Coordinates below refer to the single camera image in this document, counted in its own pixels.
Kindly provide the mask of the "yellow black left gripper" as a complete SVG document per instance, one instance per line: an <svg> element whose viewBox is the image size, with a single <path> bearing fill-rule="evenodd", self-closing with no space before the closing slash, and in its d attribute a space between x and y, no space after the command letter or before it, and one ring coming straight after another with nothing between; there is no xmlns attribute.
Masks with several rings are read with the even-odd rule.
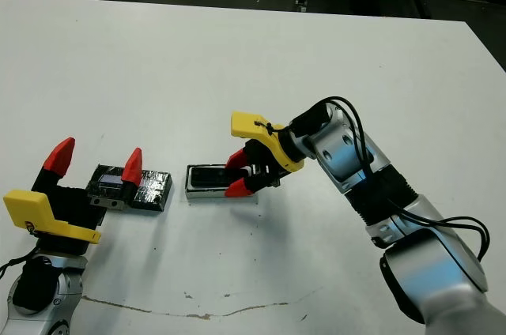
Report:
<svg viewBox="0 0 506 335"><path fill-rule="evenodd" d="M13 224L37 238L36 251L45 254L84 255L100 242L107 209L93 204L82 188L56 186L70 166L75 139L56 145L33 183L35 190L11 190L3 201ZM134 198L142 180L142 150L136 148L121 176L122 198Z"/></svg>

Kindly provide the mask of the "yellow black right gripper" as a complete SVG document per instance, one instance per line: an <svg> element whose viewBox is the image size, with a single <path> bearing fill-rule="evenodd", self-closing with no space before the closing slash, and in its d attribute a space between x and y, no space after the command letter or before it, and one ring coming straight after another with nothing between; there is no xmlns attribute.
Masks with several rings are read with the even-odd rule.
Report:
<svg viewBox="0 0 506 335"><path fill-rule="evenodd" d="M283 177L304 166L304 154L294 145L287 126L273 125L261 115L234 111L231 135L246 143L228 158L225 167L251 167L253 172L231 183L226 197L247 197L265 187L278 186Z"/></svg>

